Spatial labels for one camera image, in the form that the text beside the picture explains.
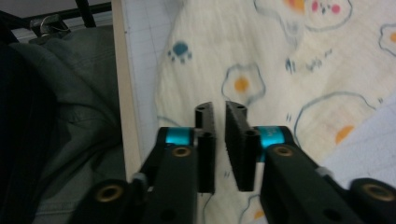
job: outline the cyan band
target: cyan band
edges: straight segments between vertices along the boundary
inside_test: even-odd
[[[260,126],[257,127],[260,132],[260,139],[262,143],[262,154],[260,155],[260,162],[265,161],[265,150],[273,144],[285,143],[285,136],[277,126]]]
[[[168,128],[166,143],[175,145],[189,145],[190,128]]]

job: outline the white wooden edge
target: white wooden edge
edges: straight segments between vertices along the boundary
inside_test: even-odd
[[[125,160],[126,179],[131,181],[141,164],[142,158],[139,148],[139,136],[136,113],[134,110],[134,74],[132,65],[129,64],[127,29],[125,29],[124,17],[126,12],[123,0],[111,0],[113,12],[114,41],[116,48],[117,77],[120,96],[120,116],[122,126],[122,141]]]

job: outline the red dot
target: red dot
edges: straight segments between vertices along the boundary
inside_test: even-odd
[[[338,14],[341,11],[340,6],[338,6],[337,4],[335,4],[334,6],[332,6],[332,12],[334,14]]]
[[[318,2],[315,1],[314,3],[312,3],[312,11],[318,11]]]

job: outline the gray cloth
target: gray cloth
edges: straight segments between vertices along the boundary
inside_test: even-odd
[[[58,102],[34,223],[66,223],[91,186],[125,179],[113,29],[11,47],[36,67]]]

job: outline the blue dot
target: blue dot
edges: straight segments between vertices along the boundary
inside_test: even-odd
[[[183,43],[183,42],[177,42],[174,46],[173,46],[173,52],[177,55],[177,56],[181,56],[184,53],[186,53],[189,50],[189,47]]]

